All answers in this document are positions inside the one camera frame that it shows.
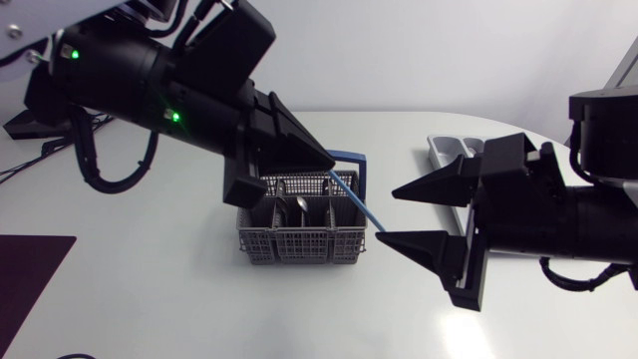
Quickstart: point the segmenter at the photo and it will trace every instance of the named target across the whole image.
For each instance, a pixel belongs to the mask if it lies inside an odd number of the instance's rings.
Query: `spoon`
[[[301,208],[301,226],[304,226],[304,216],[306,218],[305,224],[310,226],[310,215],[308,213],[308,202],[302,196],[297,195],[297,204]]]

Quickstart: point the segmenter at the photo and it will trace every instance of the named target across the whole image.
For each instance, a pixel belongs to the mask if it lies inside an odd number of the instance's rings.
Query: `blue handle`
[[[366,200],[366,155],[335,150],[328,150],[328,154],[336,161],[359,165],[359,198]]]
[[[341,187],[346,192],[350,200],[352,200],[359,207],[359,209],[361,209],[361,211],[377,226],[379,231],[386,231],[386,228],[381,225],[379,220],[370,212],[366,205],[357,198],[355,193],[352,192],[352,190],[339,178],[337,174],[335,174],[334,171],[328,171],[328,175],[339,185],[339,187]]]

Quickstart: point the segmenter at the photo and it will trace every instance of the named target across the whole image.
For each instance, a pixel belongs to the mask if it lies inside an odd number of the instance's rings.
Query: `gray plastic basket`
[[[354,171],[336,171],[348,187],[359,194],[360,183]],[[276,175],[262,178],[268,183],[264,199],[253,209],[240,208],[237,214],[240,249],[252,264],[354,264],[365,251],[367,219],[327,173]],[[326,195],[323,184],[329,181]],[[285,183],[285,193],[277,185]],[[309,207],[309,222],[301,226],[301,210],[296,204],[302,196]],[[289,208],[288,224],[277,216],[277,201]]]

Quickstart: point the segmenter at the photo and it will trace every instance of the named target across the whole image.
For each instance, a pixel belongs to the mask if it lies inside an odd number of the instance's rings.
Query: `basket handle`
[[[366,200],[366,155],[335,150],[328,150],[328,154],[336,161],[359,165],[359,198]]]

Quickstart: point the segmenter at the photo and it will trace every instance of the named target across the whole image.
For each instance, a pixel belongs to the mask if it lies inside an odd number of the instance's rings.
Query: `white wall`
[[[567,97],[603,87],[638,35],[633,0],[251,3],[278,35],[253,79],[293,111],[455,112],[559,141]],[[25,83],[0,84],[0,122]]]

